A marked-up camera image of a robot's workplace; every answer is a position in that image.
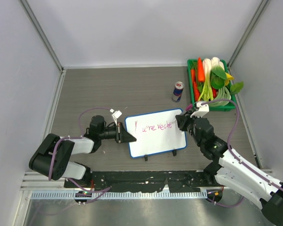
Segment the blue framed whiteboard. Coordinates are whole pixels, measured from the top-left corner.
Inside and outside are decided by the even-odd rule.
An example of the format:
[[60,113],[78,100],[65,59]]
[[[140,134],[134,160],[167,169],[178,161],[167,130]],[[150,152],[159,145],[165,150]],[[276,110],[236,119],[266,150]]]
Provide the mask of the blue framed whiteboard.
[[176,108],[126,117],[125,128],[136,138],[129,143],[130,156],[139,158],[184,149],[186,134],[175,122],[175,116],[182,112]]

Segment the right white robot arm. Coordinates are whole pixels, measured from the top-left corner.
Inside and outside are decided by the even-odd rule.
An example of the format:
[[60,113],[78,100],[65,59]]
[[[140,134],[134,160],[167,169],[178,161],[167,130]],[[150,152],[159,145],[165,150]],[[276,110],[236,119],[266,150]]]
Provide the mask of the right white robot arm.
[[208,119],[191,111],[176,115],[180,131],[188,132],[203,155],[211,161],[204,169],[204,182],[226,186],[255,204],[265,218],[283,226],[283,181],[243,158],[226,141],[214,133]]

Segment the magenta capped marker pen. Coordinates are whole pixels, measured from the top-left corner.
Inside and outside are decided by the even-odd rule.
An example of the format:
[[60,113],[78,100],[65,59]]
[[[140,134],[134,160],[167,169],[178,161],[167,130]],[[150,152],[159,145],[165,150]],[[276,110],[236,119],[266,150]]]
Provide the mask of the magenta capped marker pen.
[[187,113],[187,111],[190,110],[192,107],[193,107],[193,104],[189,104],[189,105],[186,107],[186,109],[185,109],[182,113],[180,113],[179,115],[176,115],[176,116],[185,115],[185,113]]

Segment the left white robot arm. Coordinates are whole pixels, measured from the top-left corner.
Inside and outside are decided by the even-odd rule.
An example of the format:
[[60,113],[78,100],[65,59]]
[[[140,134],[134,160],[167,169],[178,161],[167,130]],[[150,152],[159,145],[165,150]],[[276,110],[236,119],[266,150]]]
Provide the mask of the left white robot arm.
[[109,125],[103,116],[93,116],[89,127],[83,136],[60,137],[48,134],[29,161],[29,169],[47,176],[49,180],[70,178],[81,188],[91,182],[92,171],[81,163],[71,162],[76,154],[96,152],[102,140],[113,139],[116,143],[130,143],[137,139],[126,131],[122,122],[112,122]]

